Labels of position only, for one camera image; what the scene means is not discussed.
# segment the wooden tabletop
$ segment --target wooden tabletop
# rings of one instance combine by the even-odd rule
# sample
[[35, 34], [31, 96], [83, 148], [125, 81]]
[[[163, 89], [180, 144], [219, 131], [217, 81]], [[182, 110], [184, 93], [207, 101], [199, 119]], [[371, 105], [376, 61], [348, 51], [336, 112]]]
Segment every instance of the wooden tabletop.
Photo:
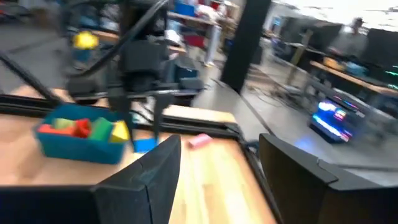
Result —
[[[119, 36], [116, 34], [111, 34], [103, 31], [98, 31], [98, 30], [93, 30], [93, 34], [99, 37], [100, 41], [105, 41], [109, 43], [116, 43], [119, 40]], [[176, 51], [176, 52], [186, 52], [185, 48], [183, 47], [174, 47], [174, 46], [169, 46], [170, 50]]]
[[[70, 101], [63, 90], [54, 90]], [[23, 86], [12, 94], [39, 97]], [[106, 100], [98, 106], [106, 106]], [[171, 106], [166, 114], [212, 121], [234, 122], [229, 113]], [[41, 119], [0, 115], [0, 184], [63, 185], [96, 184], [128, 166], [142, 154], [128, 146], [119, 165], [103, 165], [44, 157], [32, 135]], [[151, 133], [136, 131], [137, 138]], [[163, 133], [161, 141], [170, 134]], [[239, 145], [232, 140], [214, 139], [207, 146], [186, 147], [191, 136], [182, 136], [180, 178], [169, 223], [275, 223], [269, 206], [247, 164]]]
[[201, 19], [201, 18], [197, 18], [197, 17], [193, 17], [193, 16], [187, 16], [187, 15], [183, 15], [183, 14], [179, 14], [179, 13], [175, 13], [175, 12], [168, 12], [167, 15], [170, 18], [185, 19], [188, 21], [194, 21], [194, 22], [199, 22], [199, 23], [208, 24], [208, 25], [217, 25], [217, 22], [215, 22], [215, 21]]
[[380, 93], [380, 94], [384, 94], [384, 95], [398, 96], [398, 91], [396, 91], [396, 90], [393, 90], [393, 89], [390, 89], [390, 88], [387, 88], [387, 87], [372, 85], [372, 84], [370, 84], [368, 82], [365, 82], [363, 80], [355, 78], [352, 75], [347, 75], [347, 74], [345, 74], [343, 72], [339, 72], [339, 71], [337, 71], [335, 69], [327, 67], [326, 65], [323, 65], [323, 64], [321, 64], [319, 62], [311, 61], [310, 63], [311, 63], [311, 65], [313, 65], [313, 66], [315, 66], [317, 68], [320, 68], [320, 69], [322, 69], [322, 70], [324, 70], [324, 71], [326, 71], [328, 73], [337, 75], [337, 76], [339, 76], [341, 78], [344, 78], [345, 80], [351, 81], [351, 82], [353, 82], [353, 83], [355, 83], [357, 85], [360, 85], [360, 86], [363, 86], [365, 88], [368, 88], [368, 89], [370, 89], [372, 91], [375, 91], [376, 93]]

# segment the teal plastic container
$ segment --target teal plastic container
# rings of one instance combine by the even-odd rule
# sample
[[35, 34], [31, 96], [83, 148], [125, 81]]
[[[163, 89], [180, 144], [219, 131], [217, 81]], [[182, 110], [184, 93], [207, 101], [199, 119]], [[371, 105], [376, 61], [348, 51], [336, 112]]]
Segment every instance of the teal plastic container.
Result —
[[71, 120], [88, 118], [91, 122], [94, 122], [100, 117], [111, 122], [120, 120], [106, 108], [65, 104], [47, 115], [43, 122], [34, 128], [34, 133], [42, 145], [43, 153], [48, 157], [97, 162], [101, 164], [118, 164], [124, 153], [124, 143], [111, 143], [58, 134], [44, 134], [37, 131], [41, 124], [52, 124], [52, 121], [56, 118]]

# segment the red block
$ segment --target red block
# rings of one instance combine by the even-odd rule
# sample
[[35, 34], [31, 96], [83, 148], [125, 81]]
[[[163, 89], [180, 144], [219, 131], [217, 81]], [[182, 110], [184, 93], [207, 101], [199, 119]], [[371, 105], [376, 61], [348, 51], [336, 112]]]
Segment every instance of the red block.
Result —
[[74, 136], [79, 138], [87, 138], [91, 134], [91, 123], [89, 119], [80, 119], [76, 121], [76, 131]]
[[76, 130], [75, 126], [65, 129], [53, 129], [53, 127], [50, 124], [43, 124], [39, 127], [38, 132], [46, 134], [61, 134], [61, 135], [72, 136], [75, 130]]

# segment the black pillar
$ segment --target black pillar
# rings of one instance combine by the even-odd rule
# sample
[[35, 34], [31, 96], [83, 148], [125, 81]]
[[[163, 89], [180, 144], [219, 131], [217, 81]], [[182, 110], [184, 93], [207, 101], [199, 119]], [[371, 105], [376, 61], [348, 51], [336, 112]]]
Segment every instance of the black pillar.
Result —
[[271, 0], [247, 0], [225, 62], [221, 81], [240, 93], [259, 45]]

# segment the green block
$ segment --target green block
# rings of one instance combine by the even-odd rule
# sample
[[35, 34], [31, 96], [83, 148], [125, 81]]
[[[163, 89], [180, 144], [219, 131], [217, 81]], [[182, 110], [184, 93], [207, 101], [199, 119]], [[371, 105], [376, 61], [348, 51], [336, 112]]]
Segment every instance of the green block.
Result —
[[75, 125], [75, 121], [65, 119], [65, 118], [54, 119], [53, 124], [52, 124], [54, 129], [65, 129], [65, 128], [69, 128], [70, 126], [73, 126], [73, 125]]
[[98, 118], [93, 124], [93, 129], [91, 131], [91, 134], [88, 136], [88, 139], [108, 141], [112, 129], [112, 122], [109, 122], [105, 118]]

